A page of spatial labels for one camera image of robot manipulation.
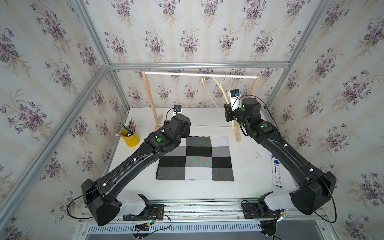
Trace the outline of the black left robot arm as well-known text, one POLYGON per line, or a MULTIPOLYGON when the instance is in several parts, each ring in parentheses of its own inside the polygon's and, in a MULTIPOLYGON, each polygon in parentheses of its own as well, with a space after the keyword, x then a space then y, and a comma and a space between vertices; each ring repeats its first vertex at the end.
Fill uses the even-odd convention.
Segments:
POLYGON ((150 133, 115 169, 95 181, 87 179, 82 183, 84 202, 98 226, 108 224, 118 215, 123 205, 118 200, 119 193, 146 167, 178 147, 190 126, 188 117, 173 116, 167 125, 150 133))

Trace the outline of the black white checkered scarf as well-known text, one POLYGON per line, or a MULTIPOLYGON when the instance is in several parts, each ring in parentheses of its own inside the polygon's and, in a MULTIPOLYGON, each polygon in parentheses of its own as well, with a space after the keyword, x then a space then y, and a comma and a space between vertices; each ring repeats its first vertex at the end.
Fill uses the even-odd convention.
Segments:
POLYGON ((233 182, 228 138, 182 138, 177 148, 159 160, 156 180, 233 182))

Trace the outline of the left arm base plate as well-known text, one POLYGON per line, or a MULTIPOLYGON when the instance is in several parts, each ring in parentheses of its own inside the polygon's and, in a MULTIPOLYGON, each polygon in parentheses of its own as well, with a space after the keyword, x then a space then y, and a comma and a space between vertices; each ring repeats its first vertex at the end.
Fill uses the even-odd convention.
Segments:
POLYGON ((124 221, 163 220, 164 204, 153 204, 143 194, 121 199, 120 214, 124 221))

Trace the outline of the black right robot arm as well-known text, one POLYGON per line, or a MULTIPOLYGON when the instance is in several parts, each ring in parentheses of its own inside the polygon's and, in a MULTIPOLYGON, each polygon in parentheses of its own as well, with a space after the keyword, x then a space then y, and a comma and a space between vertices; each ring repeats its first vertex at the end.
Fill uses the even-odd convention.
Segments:
POLYGON ((307 161, 281 136, 272 123, 261 117, 261 104, 256 98, 244 98, 239 107, 225 104, 226 121, 239 123, 243 133, 271 154, 289 171, 297 183, 291 192, 273 192, 258 198, 260 214, 273 211, 296 209, 304 215, 312 215, 329 201, 337 178, 331 172, 324 173, 307 161))

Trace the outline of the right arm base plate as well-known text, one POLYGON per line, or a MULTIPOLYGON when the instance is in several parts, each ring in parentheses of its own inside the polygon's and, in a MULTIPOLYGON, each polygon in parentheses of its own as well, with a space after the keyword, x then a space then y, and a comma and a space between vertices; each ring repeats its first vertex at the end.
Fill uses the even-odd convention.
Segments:
POLYGON ((265 198, 272 193, 268 192, 262 195, 256 202, 242 200, 240 206, 245 219, 278 219, 281 217, 284 213, 283 210, 270 210, 266 204, 265 198))

